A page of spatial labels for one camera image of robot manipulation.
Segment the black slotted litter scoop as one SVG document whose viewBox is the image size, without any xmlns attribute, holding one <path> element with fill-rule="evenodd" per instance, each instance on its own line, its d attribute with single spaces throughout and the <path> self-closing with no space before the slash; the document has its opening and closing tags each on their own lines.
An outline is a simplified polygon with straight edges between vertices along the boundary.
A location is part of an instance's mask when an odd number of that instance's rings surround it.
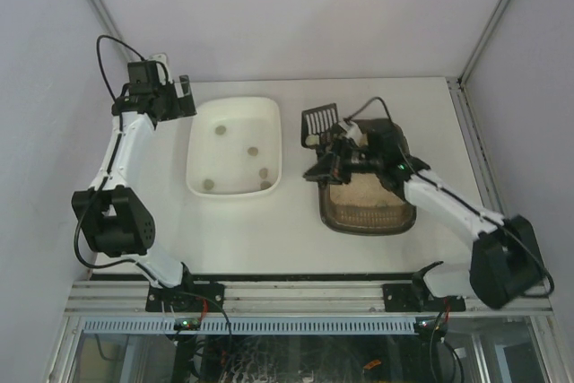
<svg viewBox="0 0 574 383">
<path fill-rule="evenodd" d="M 330 141 L 330 129 L 339 122 L 337 105 L 335 103 L 306 109 L 301 112 L 300 143 L 303 148 L 313 150 L 317 156 L 322 155 Z M 317 144 L 305 144 L 308 135 L 317 136 Z"/>
</svg>

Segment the dark translucent litter box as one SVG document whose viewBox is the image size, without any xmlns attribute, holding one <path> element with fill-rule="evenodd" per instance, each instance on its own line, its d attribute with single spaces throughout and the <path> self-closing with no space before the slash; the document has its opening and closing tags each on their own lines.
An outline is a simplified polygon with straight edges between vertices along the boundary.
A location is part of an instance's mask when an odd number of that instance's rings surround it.
<svg viewBox="0 0 574 383">
<path fill-rule="evenodd" d="M 370 150 L 372 172 L 382 167 L 381 159 L 371 150 L 370 138 L 385 135 L 393 127 L 387 118 L 358 119 L 356 123 L 363 132 L 361 146 Z M 326 227 L 345 234 L 362 236 L 398 235 L 410 230 L 416 221 L 416 209 L 405 202 L 402 206 L 387 208 L 360 208 L 333 204 L 328 197 L 328 186 L 325 182 L 318 185 L 319 214 Z"/>
</svg>

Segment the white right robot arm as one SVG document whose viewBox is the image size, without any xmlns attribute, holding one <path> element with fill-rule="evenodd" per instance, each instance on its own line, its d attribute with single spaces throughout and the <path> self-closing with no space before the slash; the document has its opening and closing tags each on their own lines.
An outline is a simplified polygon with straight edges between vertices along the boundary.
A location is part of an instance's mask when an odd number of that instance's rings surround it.
<svg viewBox="0 0 574 383">
<path fill-rule="evenodd" d="M 491 309 L 501 309 L 548 276 L 533 251 L 532 224 L 517 215 L 507 218 L 469 204 L 431 170 L 407 153 L 398 128 L 361 131 L 350 119 L 340 122 L 308 114 L 301 120 L 301 144 L 317 154 L 305 171 L 307 181 L 343 185 L 359 173 L 377 177 L 381 186 L 418 209 L 430 213 L 466 245 L 470 260 L 437 261 L 419 271 L 421 290 L 435 298 L 474 296 Z"/>
</svg>

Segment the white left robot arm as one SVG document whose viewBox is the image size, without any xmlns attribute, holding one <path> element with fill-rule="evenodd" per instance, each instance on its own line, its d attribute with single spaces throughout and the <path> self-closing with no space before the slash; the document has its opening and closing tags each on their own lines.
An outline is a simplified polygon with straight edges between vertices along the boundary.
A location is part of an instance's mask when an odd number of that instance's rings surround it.
<svg viewBox="0 0 574 383">
<path fill-rule="evenodd" d="M 109 259 L 132 264 L 155 287 L 179 288 L 190 274 L 156 241 L 156 222 L 136 193 L 143 156 L 160 122 L 191 118 L 196 105 L 189 79 L 173 76 L 165 54 L 127 65 L 128 81 L 111 107 L 112 132 L 91 184 L 74 192 L 74 238 Z"/>
</svg>

